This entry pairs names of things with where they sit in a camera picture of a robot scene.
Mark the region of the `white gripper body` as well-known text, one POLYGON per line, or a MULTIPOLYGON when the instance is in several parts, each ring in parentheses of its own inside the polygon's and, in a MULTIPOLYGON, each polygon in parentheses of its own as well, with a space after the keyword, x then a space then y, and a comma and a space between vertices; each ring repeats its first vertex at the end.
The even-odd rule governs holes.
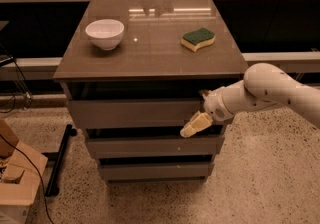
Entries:
POLYGON ((203 98, 203 108, 205 112, 210 114, 212 118, 218 122, 223 122, 234 117, 224 104, 223 90, 223 87, 210 90, 210 94, 206 98, 203 98))

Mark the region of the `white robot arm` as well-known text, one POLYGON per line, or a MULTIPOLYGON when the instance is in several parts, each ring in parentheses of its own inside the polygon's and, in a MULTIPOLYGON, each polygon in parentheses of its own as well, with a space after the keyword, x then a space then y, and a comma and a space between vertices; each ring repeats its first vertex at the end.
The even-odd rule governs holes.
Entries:
POLYGON ((258 63, 243 79, 227 87, 204 90, 203 112, 196 112, 180 131, 189 138, 206 128, 232 119, 240 112, 255 112, 286 106, 320 128, 320 90, 301 84, 278 67, 258 63))

